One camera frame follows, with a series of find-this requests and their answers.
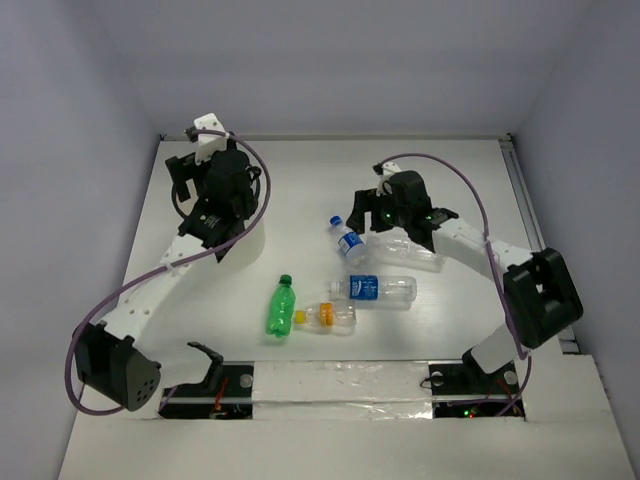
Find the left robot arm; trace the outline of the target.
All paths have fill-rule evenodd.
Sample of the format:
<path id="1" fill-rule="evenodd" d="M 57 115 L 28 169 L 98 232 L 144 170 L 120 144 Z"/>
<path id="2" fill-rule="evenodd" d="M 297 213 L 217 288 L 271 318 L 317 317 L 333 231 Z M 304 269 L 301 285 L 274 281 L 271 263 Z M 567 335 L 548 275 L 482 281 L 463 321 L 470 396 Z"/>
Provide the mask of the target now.
<path id="1" fill-rule="evenodd" d="M 166 167 L 171 197 L 192 210 L 178 227 L 159 265 L 108 295 L 76 327 L 65 359 L 65 389 L 72 405 L 91 415 L 134 412 L 162 386 L 165 361 L 144 342 L 151 321 L 193 273 L 197 261 L 221 262 L 251 235 L 271 194 L 269 171 L 249 148 L 233 141 L 209 154 L 172 157 Z"/>

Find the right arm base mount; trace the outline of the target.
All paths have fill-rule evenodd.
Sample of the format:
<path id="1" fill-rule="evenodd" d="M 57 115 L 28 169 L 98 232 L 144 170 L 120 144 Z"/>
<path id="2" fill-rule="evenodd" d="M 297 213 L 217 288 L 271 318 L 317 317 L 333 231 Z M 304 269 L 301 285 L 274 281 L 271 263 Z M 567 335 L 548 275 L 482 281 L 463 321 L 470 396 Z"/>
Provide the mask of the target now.
<path id="1" fill-rule="evenodd" d="M 460 361 L 430 363 L 420 387 L 432 397 L 435 418 L 493 418 L 526 416 L 522 386 L 513 361 L 485 373 L 469 354 Z"/>

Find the yellow cap orange label bottle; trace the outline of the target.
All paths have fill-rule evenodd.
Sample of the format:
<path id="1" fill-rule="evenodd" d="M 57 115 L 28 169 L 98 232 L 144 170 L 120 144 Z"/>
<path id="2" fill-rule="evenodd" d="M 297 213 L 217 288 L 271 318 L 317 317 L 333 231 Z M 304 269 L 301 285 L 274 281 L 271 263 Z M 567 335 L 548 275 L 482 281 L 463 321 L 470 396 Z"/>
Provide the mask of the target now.
<path id="1" fill-rule="evenodd" d="M 349 336 L 357 325 L 355 306 L 346 300 L 318 303 L 297 310 L 293 320 L 296 330 L 318 335 Z"/>

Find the blue label clear bottle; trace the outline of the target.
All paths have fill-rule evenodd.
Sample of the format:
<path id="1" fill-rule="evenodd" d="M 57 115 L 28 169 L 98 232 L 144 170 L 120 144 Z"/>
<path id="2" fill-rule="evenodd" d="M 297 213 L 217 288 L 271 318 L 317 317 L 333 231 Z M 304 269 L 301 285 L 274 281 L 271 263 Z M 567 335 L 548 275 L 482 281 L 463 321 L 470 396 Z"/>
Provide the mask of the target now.
<path id="1" fill-rule="evenodd" d="M 408 309 L 417 298 L 417 280 L 411 276 L 352 274 L 329 283 L 332 298 L 356 305 Z"/>

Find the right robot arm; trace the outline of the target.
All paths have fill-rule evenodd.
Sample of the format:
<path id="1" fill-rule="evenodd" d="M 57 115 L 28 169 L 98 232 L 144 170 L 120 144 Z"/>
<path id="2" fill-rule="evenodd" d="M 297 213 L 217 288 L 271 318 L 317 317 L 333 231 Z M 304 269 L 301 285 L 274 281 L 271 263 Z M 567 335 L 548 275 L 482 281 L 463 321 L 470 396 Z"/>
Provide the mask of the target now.
<path id="1" fill-rule="evenodd" d="M 414 244 L 493 281 L 505 320 L 462 357 L 460 379 L 470 391 L 486 390 L 499 369 L 544 345 L 584 314 L 557 250 L 510 245 L 472 227 L 457 213 L 433 206 L 415 171 L 386 175 L 377 187 L 356 191 L 347 225 L 358 234 L 400 228 Z"/>

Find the green plastic bottle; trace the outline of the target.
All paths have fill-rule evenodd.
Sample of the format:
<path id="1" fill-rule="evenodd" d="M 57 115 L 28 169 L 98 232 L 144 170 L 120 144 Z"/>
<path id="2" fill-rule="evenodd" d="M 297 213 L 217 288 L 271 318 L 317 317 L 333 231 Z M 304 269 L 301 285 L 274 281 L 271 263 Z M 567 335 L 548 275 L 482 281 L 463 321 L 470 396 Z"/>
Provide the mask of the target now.
<path id="1" fill-rule="evenodd" d="M 266 320 L 267 335 L 283 338 L 290 334 L 295 303 L 293 279 L 289 274 L 283 274 L 269 301 Z"/>

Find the small blue cap bottle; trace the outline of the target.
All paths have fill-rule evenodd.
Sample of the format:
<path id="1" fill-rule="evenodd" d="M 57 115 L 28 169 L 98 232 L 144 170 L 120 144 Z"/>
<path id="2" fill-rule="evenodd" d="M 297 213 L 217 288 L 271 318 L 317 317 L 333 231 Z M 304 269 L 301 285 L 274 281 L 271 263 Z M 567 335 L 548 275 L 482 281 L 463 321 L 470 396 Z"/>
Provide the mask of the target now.
<path id="1" fill-rule="evenodd" d="M 329 224 L 331 236 L 344 259 L 352 266 L 361 265 L 366 259 L 366 246 L 361 237 L 340 216 L 331 217 Z"/>

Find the large clear plastic bottle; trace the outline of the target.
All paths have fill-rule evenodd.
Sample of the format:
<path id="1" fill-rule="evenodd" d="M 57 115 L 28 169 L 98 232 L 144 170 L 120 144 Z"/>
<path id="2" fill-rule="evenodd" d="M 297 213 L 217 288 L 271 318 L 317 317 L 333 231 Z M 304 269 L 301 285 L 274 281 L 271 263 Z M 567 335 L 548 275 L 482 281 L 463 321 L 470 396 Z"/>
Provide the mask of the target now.
<path id="1" fill-rule="evenodd" d="M 370 257 L 380 264 L 439 273 L 446 262 L 443 256 L 400 234 L 369 234 L 365 244 Z"/>

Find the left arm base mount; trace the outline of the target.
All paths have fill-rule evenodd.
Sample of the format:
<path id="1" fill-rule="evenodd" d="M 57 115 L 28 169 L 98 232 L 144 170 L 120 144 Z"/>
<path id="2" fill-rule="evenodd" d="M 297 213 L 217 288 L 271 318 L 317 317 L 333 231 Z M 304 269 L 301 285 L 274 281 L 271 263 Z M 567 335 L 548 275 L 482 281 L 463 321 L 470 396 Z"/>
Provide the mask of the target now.
<path id="1" fill-rule="evenodd" d="M 175 420 L 248 420 L 253 418 L 253 362 L 226 362 L 199 342 L 188 346 L 208 357 L 208 370 L 198 383 L 179 384 L 163 391 L 158 415 Z"/>

